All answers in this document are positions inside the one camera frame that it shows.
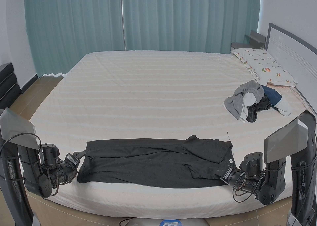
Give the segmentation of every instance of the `gray towel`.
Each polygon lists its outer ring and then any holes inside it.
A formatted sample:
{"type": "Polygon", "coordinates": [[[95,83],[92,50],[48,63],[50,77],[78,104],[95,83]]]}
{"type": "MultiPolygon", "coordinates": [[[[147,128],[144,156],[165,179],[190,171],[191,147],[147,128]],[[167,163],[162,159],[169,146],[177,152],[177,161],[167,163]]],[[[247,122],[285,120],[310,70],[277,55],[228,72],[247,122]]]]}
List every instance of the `gray towel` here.
{"type": "Polygon", "coordinates": [[[240,87],[236,88],[232,97],[226,98],[224,105],[227,110],[239,120],[242,112],[243,95],[246,93],[253,93],[256,101],[259,102],[264,97],[264,89],[254,80],[246,82],[240,87]]]}

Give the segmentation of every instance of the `black garment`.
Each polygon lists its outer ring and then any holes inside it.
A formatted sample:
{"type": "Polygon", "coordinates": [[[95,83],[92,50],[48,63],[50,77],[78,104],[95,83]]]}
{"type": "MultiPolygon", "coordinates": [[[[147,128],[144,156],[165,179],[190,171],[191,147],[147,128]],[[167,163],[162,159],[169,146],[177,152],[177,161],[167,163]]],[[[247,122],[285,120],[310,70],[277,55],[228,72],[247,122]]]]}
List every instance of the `black garment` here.
{"type": "Polygon", "coordinates": [[[77,181],[135,183],[166,188],[224,185],[235,166],[230,141],[199,139],[120,139],[87,142],[77,181]]]}
{"type": "Polygon", "coordinates": [[[256,112],[260,112],[262,110],[268,110],[270,108],[271,108],[270,99],[268,98],[266,94],[264,94],[264,97],[260,100],[258,104],[254,103],[253,105],[249,107],[247,121],[255,122],[257,118],[256,112]]]}

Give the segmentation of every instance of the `robotic arm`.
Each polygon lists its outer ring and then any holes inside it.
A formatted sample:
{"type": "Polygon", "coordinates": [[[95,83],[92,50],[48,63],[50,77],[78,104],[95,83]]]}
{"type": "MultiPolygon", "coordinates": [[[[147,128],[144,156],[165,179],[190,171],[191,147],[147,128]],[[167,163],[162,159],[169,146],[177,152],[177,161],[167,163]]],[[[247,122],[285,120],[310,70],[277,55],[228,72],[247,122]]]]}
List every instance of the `robotic arm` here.
{"type": "Polygon", "coordinates": [[[264,205],[274,202],[285,189],[286,157],[290,155],[293,199],[287,226],[315,226],[315,123],[314,115],[305,111],[267,137],[264,140],[265,170],[262,165],[263,154],[260,152],[246,155],[239,166],[240,169],[230,166],[221,179],[232,186],[233,198],[235,199],[234,193],[244,191],[250,193],[247,198],[254,194],[255,199],[264,205]]]}
{"type": "Polygon", "coordinates": [[[16,226],[40,226],[31,210],[24,185],[30,192],[48,198],[52,195],[52,189],[57,189],[57,193],[59,185],[72,182],[77,174],[79,159],[86,153],[67,154],[62,161],[55,145],[37,144],[32,123],[8,108],[1,111],[0,187],[3,196],[16,226]],[[4,140],[13,136],[10,142],[4,140]],[[23,177],[19,159],[24,170],[23,177]]]}

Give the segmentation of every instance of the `baseboard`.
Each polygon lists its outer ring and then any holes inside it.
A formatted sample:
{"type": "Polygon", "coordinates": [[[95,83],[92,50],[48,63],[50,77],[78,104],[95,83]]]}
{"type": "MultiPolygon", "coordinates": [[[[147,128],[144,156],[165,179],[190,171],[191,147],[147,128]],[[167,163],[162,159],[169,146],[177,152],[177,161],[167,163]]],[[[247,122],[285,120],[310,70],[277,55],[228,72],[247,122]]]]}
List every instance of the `baseboard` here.
{"type": "Polygon", "coordinates": [[[25,93],[26,90],[27,90],[28,88],[30,88],[30,86],[31,86],[37,79],[38,79],[38,76],[37,76],[37,74],[36,74],[34,77],[32,77],[32,78],[21,88],[22,93],[25,93]]]}

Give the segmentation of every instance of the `bed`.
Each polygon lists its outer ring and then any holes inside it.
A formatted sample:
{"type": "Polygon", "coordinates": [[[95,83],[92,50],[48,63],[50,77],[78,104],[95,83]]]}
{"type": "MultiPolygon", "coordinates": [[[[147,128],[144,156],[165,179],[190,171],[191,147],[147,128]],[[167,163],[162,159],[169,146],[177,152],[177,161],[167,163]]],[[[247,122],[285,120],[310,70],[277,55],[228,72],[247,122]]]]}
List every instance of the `bed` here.
{"type": "MultiPolygon", "coordinates": [[[[285,31],[271,24],[270,33],[267,50],[279,58],[277,61],[283,67],[286,65],[285,69],[299,82],[301,91],[300,94],[296,88],[275,87],[286,96],[293,109],[288,117],[270,109],[260,112],[256,122],[248,123],[236,120],[224,108],[224,99],[232,96],[240,84],[253,79],[234,55],[112,51],[83,57],[30,121],[42,142],[58,146],[62,159],[67,153],[84,150],[86,142],[91,140],[187,139],[194,134],[202,139],[230,139],[239,165],[246,154],[264,150],[263,140],[268,135],[305,109],[312,111],[311,107],[316,106],[310,100],[316,91],[310,92],[307,88],[313,81],[303,85],[298,71],[291,70],[299,65],[299,58],[291,52],[291,59],[286,55],[290,55],[289,51],[283,51],[284,45],[295,47],[294,43],[285,43],[280,36],[283,34],[285,40],[288,37],[285,31]],[[304,97],[309,97],[310,105],[304,97]]],[[[286,188],[279,200],[292,195],[290,158],[287,160],[286,188]]],[[[263,206],[253,198],[241,204],[234,202],[229,186],[168,189],[137,184],[79,184],[77,181],[60,186],[58,195],[49,199],[99,215],[165,219],[224,216],[263,206]]]]}

